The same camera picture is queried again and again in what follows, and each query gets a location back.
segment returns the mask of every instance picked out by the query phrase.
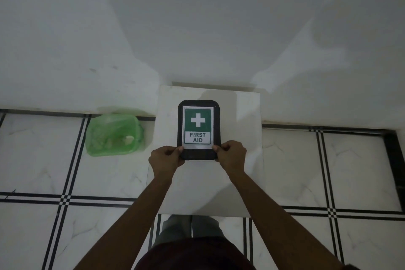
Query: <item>dark shirt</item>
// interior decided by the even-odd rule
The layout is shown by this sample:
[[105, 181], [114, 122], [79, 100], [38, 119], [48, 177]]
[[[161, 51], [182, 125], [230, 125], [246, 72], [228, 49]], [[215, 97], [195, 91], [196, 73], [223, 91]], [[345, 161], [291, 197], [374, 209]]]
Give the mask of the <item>dark shirt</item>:
[[[255, 270], [247, 258], [223, 237], [186, 238], [153, 247], [135, 270]], [[357, 269], [346, 266], [343, 269]]]

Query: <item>person's left hand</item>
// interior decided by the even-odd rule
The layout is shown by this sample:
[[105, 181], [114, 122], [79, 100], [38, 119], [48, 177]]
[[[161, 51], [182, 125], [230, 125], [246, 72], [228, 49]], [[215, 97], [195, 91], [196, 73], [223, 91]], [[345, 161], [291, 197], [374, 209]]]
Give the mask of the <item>person's left hand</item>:
[[176, 169], [184, 164], [180, 158], [184, 146], [162, 146], [153, 150], [149, 157], [149, 163], [152, 166], [155, 177], [173, 177]]

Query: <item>forearm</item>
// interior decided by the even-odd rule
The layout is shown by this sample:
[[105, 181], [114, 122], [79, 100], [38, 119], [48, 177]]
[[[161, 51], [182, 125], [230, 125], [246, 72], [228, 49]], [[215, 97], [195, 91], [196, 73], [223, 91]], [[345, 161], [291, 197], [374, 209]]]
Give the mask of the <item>forearm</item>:
[[170, 184], [171, 177], [155, 177], [134, 204], [83, 257], [75, 270], [130, 270]]
[[280, 270], [341, 269], [340, 261], [244, 172], [230, 175]]

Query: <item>green basket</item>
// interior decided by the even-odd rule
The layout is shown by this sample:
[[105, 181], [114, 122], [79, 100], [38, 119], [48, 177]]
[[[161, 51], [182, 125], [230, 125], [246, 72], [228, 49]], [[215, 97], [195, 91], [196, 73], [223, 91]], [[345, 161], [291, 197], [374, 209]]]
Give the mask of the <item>green basket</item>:
[[125, 155], [143, 142], [139, 120], [128, 114], [105, 114], [91, 119], [86, 131], [86, 150], [90, 156]]

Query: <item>white table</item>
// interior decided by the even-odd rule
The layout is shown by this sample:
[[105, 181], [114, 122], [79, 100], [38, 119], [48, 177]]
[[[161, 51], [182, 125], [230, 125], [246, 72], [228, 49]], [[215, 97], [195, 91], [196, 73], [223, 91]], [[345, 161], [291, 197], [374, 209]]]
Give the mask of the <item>white table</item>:
[[[219, 104], [221, 143], [242, 142], [247, 149], [245, 171], [264, 188], [260, 94], [160, 86], [154, 149], [177, 145], [177, 107], [186, 99], [211, 99]], [[153, 178], [149, 166], [147, 184]], [[238, 191], [215, 161], [186, 161], [179, 167], [159, 213], [249, 217]]]

